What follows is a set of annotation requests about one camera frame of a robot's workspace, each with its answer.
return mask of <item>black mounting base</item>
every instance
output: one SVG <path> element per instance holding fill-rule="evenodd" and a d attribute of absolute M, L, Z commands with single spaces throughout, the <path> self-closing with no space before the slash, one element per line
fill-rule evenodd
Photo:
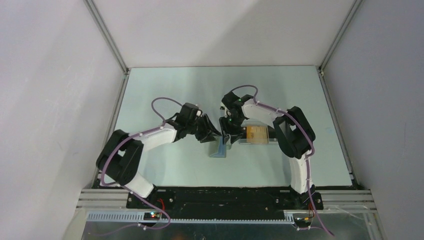
<path fill-rule="evenodd" d="M 158 187 L 148 201 L 175 219 L 203 220 L 281 220 L 283 210 L 307 210 L 309 199 L 284 187 Z M 324 209 L 321 194 L 312 199 L 318 210 Z M 128 195 L 128 209 L 149 209 L 137 197 Z"/>

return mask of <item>white table surface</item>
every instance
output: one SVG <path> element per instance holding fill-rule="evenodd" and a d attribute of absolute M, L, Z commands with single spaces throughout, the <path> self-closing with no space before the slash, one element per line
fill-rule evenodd
<path fill-rule="evenodd" d="M 350 186 L 349 172 L 314 66 L 155 67 L 132 68 L 119 111 L 116 129 L 138 132 L 158 126 L 151 109 L 156 97 L 199 104 L 219 129 L 220 102 L 239 85 L 259 88 L 262 103 L 288 109 L 300 107 L 315 131 L 312 180 L 317 186 Z M 253 88 L 238 89 L 239 96 Z M 171 117 L 180 107 L 167 100 L 156 109 Z M 288 186 L 288 158 L 277 144 L 243 145 L 236 142 L 226 158 L 211 158 L 208 143 L 189 135 L 172 144 L 143 152 L 138 171 L 158 186 L 263 187 Z"/>

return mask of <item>white panel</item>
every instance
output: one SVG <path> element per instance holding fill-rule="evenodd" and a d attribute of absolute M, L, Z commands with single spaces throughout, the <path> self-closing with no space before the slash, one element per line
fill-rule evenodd
<path fill-rule="evenodd" d="M 319 65 L 354 0 L 96 0 L 129 67 Z"/>
<path fill-rule="evenodd" d="M 0 3 L 0 239 L 62 239 L 122 72 L 82 0 Z"/>
<path fill-rule="evenodd" d="M 424 1 L 364 1 L 325 69 L 389 240 L 423 239 Z"/>
<path fill-rule="evenodd" d="M 313 66 L 155 67 L 133 68 L 123 97 L 116 128 L 136 132 L 156 127 L 161 119 L 151 109 L 160 96 L 181 103 L 199 104 L 219 128 L 221 99 L 243 84 L 259 88 L 258 100 L 281 109 L 300 107 L 316 134 L 311 159 L 317 186 L 352 184 L 330 116 L 318 73 Z M 236 94 L 253 94 L 252 88 Z M 180 107 L 167 100 L 155 102 L 169 118 Z M 143 152 L 139 171 L 161 186 L 260 187 L 288 186 L 288 158 L 277 144 L 246 145 L 236 142 L 226 158 L 211 158 L 208 143 L 189 135 L 175 143 Z"/>

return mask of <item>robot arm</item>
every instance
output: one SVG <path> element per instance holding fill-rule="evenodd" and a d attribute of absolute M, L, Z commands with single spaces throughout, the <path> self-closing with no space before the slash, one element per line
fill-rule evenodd
<path fill-rule="evenodd" d="M 138 172 L 143 152 L 174 143 L 186 135 L 195 135 L 201 143 L 215 141 L 215 136 L 221 135 L 209 117 L 191 103 L 184 104 L 174 117 L 167 119 L 162 126 L 131 136 L 122 130 L 114 131 L 96 161 L 97 167 L 102 170 L 108 164 L 106 175 L 117 184 L 146 198 L 155 186 Z M 116 148 L 124 141 L 119 147 L 123 155 L 119 155 Z"/>
<path fill-rule="evenodd" d="M 241 125 L 246 119 L 256 119 L 274 128 L 281 151 L 290 158 L 290 186 L 300 195 L 306 193 L 308 191 L 306 155 L 310 153 L 311 147 L 295 123 L 277 109 L 272 110 L 275 108 L 257 104 L 251 95 L 238 97 L 231 91 L 223 97 L 222 105 L 225 116 L 219 119 L 219 123 L 223 143 L 229 140 L 233 144 L 242 137 Z M 315 140 L 315 133 L 300 108 L 292 107 L 287 113 L 299 122 L 312 141 Z"/>

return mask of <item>metal frame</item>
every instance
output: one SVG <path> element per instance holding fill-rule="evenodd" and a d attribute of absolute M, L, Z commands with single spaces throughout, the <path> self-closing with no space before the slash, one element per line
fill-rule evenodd
<path fill-rule="evenodd" d="M 324 96 L 328 105 L 328 110 L 330 111 L 331 119 L 334 124 L 335 133 L 337 134 L 337 138 L 340 143 L 341 153 L 343 154 L 344 161 L 346 162 L 346 165 L 347 165 L 347 170 L 349 171 L 352 181 L 359 185 L 360 180 L 355 175 L 353 163 L 351 161 L 351 158 L 349 157 L 348 149 L 346 147 L 345 140 L 343 138 L 342 131 L 340 129 L 339 120 L 336 115 L 336 110 L 334 108 L 333 101 L 330 97 L 329 89 L 327 87 L 327 84 L 324 78 L 324 73 L 319 69 L 319 67 L 317 67 L 316 70 L 318 73 L 319 81 L 321 82 L 322 90 L 324 91 Z"/>
<path fill-rule="evenodd" d="M 130 70 L 125 64 L 121 53 L 113 40 L 99 10 L 94 3 L 94 0 L 84 0 L 90 14 L 93 17 L 94 22 L 98 26 L 100 33 L 103 35 L 106 43 L 108 44 L 110 51 L 114 55 L 117 63 L 119 64 L 122 72 L 124 73 L 124 79 L 122 81 L 122 86 L 119 90 L 119 95 L 114 106 L 113 114 L 110 119 L 109 129 L 106 133 L 105 140 L 108 139 L 111 132 L 115 129 L 117 122 L 118 114 L 121 108 L 121 104 L 124 98 L 125 89 L 128 83 Z M 349 173 L 352 176 L 352 180 L 358 182 L 358 179 L 355 176 L 353 164 L 349 158 L 349 154 L 340 130 L 339 122 L 337 119 L 336 111 L 332 103 L 331 97 L 329 95 L 329 90 L 327 88 L 325 78 L 324 78 L 324 69 L 327 66 L 329 60 L 331 59 L 335 49 L 337 48 L 340 40 L 342 39 L 344 33 L 346 32 L 348 26 L 350 25 L 352 19 L 357 13 L 359 7 L 362 5 L 363 0 L 355 0 L 344 19 L 340 29 L 338 30 L 330 48 L 328 49 L 324 59 L 321 62 L 321 65 L 317 67 L 317 73 L 321 82 L 322 89 L 328 104 L 328 108 L 335 126 L 336 134 L 340 142 L 340 147 L 345 158 Z M 98 177 L 98 171 L 93 176 L 93 181 Z M 382 231 L 381 221 L 378 216 L 377 208 L 374 203 L 373 197 L 369 190 L 319 190 L 322 196 L 322 202 L 324 205 L 324 210 L 319 210 L 319 213 L 322 214 L 362 214 L 363 220 L 366 222 L 369 236 L 372 240 L 387 239 L 384 232 Z M 149 212 L 151 209 L 127 209 L 127 199 L 128 192 L 124 189 L 83 189 L 81 191 L 78 203 L 77 210 L 84 208 L 88 211 L 87 221 L 102 221 L 99 219 L 103 215 L 104 221 L 109 222 L 131 222 L 134 220 L 137 222 L 141 218 L 140 213 Z M 262 220 L 252 220 L 248 221 L 252 224 L 266 224 L 266 223 L 281 223 L 287 224 L 291 223 L 293 220 L 293 214 L 306 214 L 306 210 L 285 210 L 284 213 L 288 216 L 288 220 L 282 220 L 281 222 L 277 221 L 262 221 Z M 125 219 L 126 216 L 135 216 L 130 220 Z M 211 223 L 209 221 L 202 221 L 200 219 L 172 219 L 172 222 L 175 223 Z M 244 221 L 228 221 L 224 223 L 245 223 Z"/>
<path fill-rule="evenodd" d="M 114 39 L 111 36 L 111 33 L 109 32 L 108 28 L 106 27 L 105 21 L 102 18 L 102 15 L 100 15 L 99 10 L 96 7 L 96 4 L 93 0 L 84 0 L 85 5 L 87 6 L 87 9 L 89 10 L 95 24 L 97 25 L 98 29 L 100 30 L 101 35 L 103 35 L 104 40 L 106 41 L 107 45 L 110 48 L 110 51 L 112 52 L 113 56 L 115 57 L 116 61 L 118 62 L 120 68 L 122 69 L 122 72 L 124 74 L 128 73 L 128 67 L 124 62 L 124 59 L 122 58 L 122 55 L 114 41 Z"/>
<path fill-rule="evenodd" d="M 355 17 L 356 13 L 358 12 L 359 7 L 362 5 L 364 0 L 355 0 L 352 4 L 352 6 L 349 9 L 349 12 L 347 13 L 346 17 L 343 20 L 343 23 L 341 24 L 340 28 L 337 31 L 337 34 L 335 35 L 335 38 L 333 42 L 330 45 L 330 48 L 328 49 L 327 53 L 324 56 L 324 59 L 321 62 L 321 65 L 319 68 L 321 70 L 325 69 L 328 62 L 330 61 L 330 58 L 332 57 L 335 49 L 339 45 L 340 40 L 342 39 L 343 35 L 346 32 L 346 29 L 348 28 L 349 24 L 351 24 L 352 19 Z"/>
<path fill-rule="evenodd" d="M 373 196 L 369 190 L 317 190 L 317 192 L 321 194 L 324 204 L 324 210 L 318 210 L 319 213 L 377 213 Z M 76 208 L 85 208 L 87 211 L 138 212 L 138 209 L 126 208 L 127 200 L 128 191 L 124 189 L 83 189 Z M 308 210 L 285 210 L 284 212 L 306 214 Z"/>

